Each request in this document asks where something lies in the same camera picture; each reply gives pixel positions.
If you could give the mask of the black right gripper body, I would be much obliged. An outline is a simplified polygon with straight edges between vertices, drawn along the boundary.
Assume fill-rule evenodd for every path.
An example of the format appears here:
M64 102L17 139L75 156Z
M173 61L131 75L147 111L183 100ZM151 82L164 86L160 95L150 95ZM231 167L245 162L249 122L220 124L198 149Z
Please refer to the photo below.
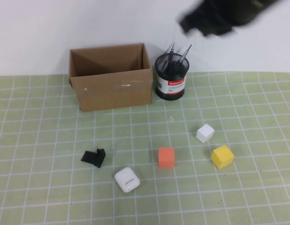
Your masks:
M224 35L240 25L237 11L240 0L204 0L179 19L184 34L198 30L203 36Z

